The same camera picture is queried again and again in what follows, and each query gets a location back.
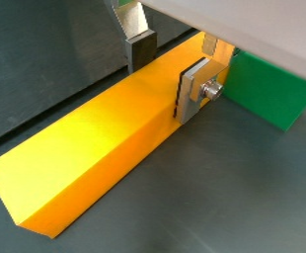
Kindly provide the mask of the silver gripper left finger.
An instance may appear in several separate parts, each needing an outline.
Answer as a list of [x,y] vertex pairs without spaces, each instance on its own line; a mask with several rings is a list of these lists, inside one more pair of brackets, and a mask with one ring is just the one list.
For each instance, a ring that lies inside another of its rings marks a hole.
[[122,35],[128,71],[136,72],[155,59],[156,32],[150,29],[138,0],[103,0]]

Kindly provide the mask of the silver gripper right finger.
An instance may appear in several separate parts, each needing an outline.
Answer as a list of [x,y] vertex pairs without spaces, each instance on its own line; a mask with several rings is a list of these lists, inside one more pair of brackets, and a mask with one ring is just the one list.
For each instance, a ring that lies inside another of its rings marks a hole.
[[219,75],[229,69],[235,47],[206,34],[202,56],[179,74],[174,117],[182,123],[199,112],[204,100],[215,101],[223,93]]

